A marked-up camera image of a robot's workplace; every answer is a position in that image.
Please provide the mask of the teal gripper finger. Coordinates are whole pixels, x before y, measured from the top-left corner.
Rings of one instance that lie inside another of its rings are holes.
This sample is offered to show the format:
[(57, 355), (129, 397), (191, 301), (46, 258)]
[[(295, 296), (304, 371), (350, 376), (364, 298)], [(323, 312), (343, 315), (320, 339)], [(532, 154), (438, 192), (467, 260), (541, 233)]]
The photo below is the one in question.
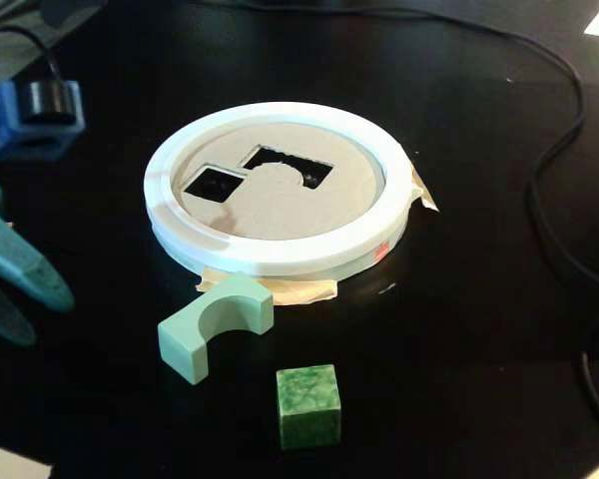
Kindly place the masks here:
[(10, 227), (1, 215), (0, 278), (49, 309), (66, 312), (75, 305), (69, 285), (52, 263)]
[(32, 324), (0, 289), (0, 336), (20, 346), (36, 342)]

